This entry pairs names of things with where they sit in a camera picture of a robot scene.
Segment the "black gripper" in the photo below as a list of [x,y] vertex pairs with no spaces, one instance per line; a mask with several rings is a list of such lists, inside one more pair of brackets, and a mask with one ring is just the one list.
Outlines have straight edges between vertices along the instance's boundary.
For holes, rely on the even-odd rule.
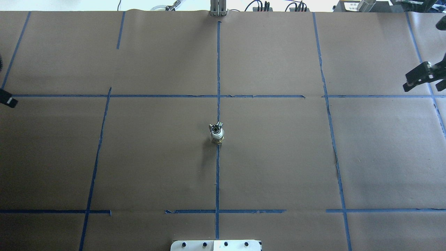
[[406,73],[406,83],[403,84],[403,90],[409,92],[418,85],[435,81],[439,81],[435,84],[438,92],[446,89],[446,54],[440,62],[433,66],[430,62],[425,61]]

